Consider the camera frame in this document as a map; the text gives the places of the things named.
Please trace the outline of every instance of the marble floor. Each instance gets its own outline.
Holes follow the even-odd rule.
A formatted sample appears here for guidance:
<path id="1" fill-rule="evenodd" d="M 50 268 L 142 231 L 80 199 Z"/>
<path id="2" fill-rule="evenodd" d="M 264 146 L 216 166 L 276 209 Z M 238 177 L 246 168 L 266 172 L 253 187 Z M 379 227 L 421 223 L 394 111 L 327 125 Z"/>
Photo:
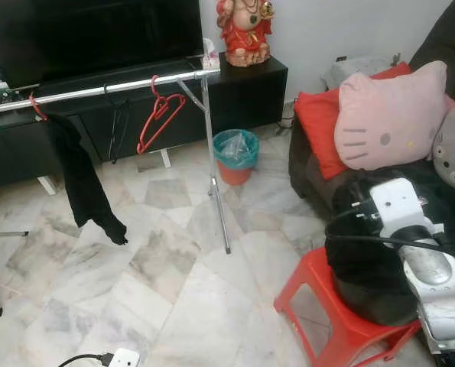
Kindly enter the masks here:
<path id="1" fill-rule="evenodd" d="M 37 181 L 1 188 L 0 231 L 31 233 L 0 239 L 0 367 L 57 367 L 119 347 L 139 351 L 141 367 L 309 365 L 272 302 L 300 256 L 323 244 L 324 222 L 291 189 L 290 132 L 276 131 L 255 130 L 260 158 L 246 184 L 221 183 L 230 256 L 206 195 L 203 141 L 170 150 L 170 169 L 146 154 L 98 170 L 128 227 L 122 247 L 91 222 L 77 228 L 62 188 L 56 196 Z M 308 289 L 294 306 L 320 349 L 330 335 L 324 311 Z M 385 365 L 434 364 L 410 343 Z"/>

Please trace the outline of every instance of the trash bin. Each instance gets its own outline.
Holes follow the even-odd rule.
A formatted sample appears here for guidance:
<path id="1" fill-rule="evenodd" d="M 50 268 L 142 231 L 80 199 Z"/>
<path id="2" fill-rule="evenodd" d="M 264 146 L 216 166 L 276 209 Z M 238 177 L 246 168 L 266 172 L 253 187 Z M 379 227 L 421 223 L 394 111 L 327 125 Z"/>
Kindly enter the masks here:
<path id="1" fill-rule="evenodd" d="M 225 130 L 215 135 L 213 150 L 222 179 L 229 185 L 241 185 L 258 161 L 259 140 L 246 130 Z"/>

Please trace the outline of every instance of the hello kitty pillow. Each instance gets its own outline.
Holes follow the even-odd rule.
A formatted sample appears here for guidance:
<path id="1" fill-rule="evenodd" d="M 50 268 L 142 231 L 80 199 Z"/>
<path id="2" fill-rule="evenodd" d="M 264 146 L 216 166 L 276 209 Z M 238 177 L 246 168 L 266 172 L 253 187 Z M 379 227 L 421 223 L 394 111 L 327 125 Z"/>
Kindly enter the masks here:
<path id="1" fill-rule="evenodd" d="M 442 61 L 394 79 L 350 76 L 340 87 L 334 132 L 341 161 L 355 170 L 375 170 L 427 157 L 447 111 L 446 81 Z"/>

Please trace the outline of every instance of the red plastic stool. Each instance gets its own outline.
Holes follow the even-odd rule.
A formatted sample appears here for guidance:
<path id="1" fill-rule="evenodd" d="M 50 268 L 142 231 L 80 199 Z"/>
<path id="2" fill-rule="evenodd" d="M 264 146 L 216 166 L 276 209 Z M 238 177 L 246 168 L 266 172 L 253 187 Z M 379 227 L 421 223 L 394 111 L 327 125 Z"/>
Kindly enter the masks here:
<path id="1" fill-rule="evenodd" d="M 332 269 L 327 264 L 326 249 L 306 254 L 283 291 L 275 299 L 277 312 L 285 312 L 296 326 L 313 367 L 347 367 L 367 347 L 385 340 L 388 350 L 357 364 L 368 365 L 379 359 L 394 359 L 400 348 L 421 328 L 419 320 L 405 326 L 380 326 L 353 313 L 340 300 L 333 285 Z M 319 356 L 315 356 L 297 316 L 291 308 L 291 298 L 307 284 L 312 288 L 333 324 L 333 335 Z"/>

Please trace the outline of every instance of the red hanger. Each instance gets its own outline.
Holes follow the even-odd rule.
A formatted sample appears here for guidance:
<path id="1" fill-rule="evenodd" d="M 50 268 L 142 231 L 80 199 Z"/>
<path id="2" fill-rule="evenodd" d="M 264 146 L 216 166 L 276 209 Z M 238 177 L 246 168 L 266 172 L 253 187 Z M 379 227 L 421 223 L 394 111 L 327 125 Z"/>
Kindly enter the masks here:
<path id="1" fill-rule="evenodd" d="M 145 122 L 144 128 L 142 129 L 141 137 L 139 138 L 139 141 L 137 144 L 137 154 L 142 154 L 149 148 L 149 146 L 154 142 L 154 140 L 156 140 L 156 138 L 159 136 L 159 134 L 163 132 L 163 130 L 166 128 L 166 126 L 169 125 L 169 123 L 171 121 L 173 121 L 174 117 L 176 117 L 178 112 L 187 103 L 187 98 L 179 93 L 172 94 L 168 97 L 161 96 L 156 91 L 156 88 L 154 87 L 154 81 L 158 77 L 159 76 L 154 75 L 151 79 L 151 89 L 152 89 L 152 92 L 154 93 L 154 95 L 156 96 L 156 102 L 154 103 L 154 109 L 152 110 L 151 115 L 149 116 L 148 120 Z M 179 99 L 180 105 L 171 113 L 171 115 L 166 119 L 166 121 L 164 121 L 162 123 L 161 127 L 155 132 L 154 135 L 152 135 L 152 138 L 150 138 L 148 141 L 144 142 L 145 133 L 147 132 L 149 125 L 152 123 L 152 121 L 158 121 L 166 113 L 166 111 L 169 110 L 169 107 L 170 107 L 169 103 L 174 99 Z"/>
<path id="2" fill-rule="evenodd" d="M 28 99 L 30 100 L 30 103 L 31 105 L 34 107 L 34 110 L 35 112 L 37 113 L 37 115 L 39 115 L 44 121 L 47 121 L 49 119 L 49 116 L 45 115 L 41 109 L 38 108 L 38 104 L 35 102 L 35 98 L 34 98 L 34 93 L 30 93 L 30 96 L 28 97 Z"/>

